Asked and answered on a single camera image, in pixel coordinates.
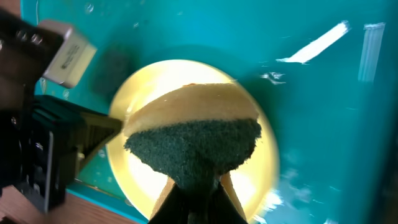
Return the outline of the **yellow-green plate with sauce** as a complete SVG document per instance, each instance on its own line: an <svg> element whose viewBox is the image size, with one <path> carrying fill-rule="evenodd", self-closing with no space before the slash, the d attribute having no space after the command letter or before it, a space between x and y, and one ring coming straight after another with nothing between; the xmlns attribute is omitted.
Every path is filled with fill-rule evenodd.
<svg viewBox="0 0 398 224"><path fill-rule="evenodd" d="M115 94L109 116L127 123L131 114L154 99L184 85L232 83L237 81L225 72L193 60L164 60L133 73ZM231 181L249 223L255 223L266 211L266 203L279 171L278 148L274 133L259 105L258 123L261 138L243 165L231 171ZM167 183L165 175L153 171L135 155L125 150L126 136L119 133L106 145L108 161L123 194L146 219Z"/></svg>

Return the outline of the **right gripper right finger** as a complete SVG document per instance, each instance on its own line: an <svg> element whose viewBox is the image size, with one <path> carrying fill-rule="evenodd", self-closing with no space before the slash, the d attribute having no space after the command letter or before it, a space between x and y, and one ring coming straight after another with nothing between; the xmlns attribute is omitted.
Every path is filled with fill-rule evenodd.
<svg viewBox="0 0 398 224"><path fill-rule="evenodd" d="M221 184L211 198L211 224L248 224L238 213Z"/></svg>

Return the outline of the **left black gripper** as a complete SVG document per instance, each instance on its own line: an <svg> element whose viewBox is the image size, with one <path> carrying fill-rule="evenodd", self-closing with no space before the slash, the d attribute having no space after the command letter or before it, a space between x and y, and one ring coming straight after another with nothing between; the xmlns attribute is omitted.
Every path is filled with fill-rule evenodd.
<svg viewBox="0 0 398 224"><path fill-rule="evenodd" d="M65 201L66 186L117 136L119 119L54 96L36 96L22 122L1 113L1 187L13 185L39 211Z"/></svg>

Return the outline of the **yellow sponge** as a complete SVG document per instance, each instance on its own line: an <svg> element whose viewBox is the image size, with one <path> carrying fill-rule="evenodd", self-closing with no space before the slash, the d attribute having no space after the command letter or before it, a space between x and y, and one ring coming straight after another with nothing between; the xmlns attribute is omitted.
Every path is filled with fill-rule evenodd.
<svg viewBox="0 0 398 224"><path fill-rule="evenodd" d="M184 86L130 116L124 148L182 190L207 192L251 157L261 135L257 119L236 85Z"/></svg>

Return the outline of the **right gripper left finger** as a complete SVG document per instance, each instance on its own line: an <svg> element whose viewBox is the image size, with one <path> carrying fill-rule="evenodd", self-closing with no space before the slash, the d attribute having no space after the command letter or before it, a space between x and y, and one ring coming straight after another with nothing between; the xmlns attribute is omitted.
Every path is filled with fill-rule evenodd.
<svg viewBox="0 0 398 224"><path fill-rule="evenodd" d="M164 202L148 224L187 224L189 208L185 195L173 184Z"/></svg>

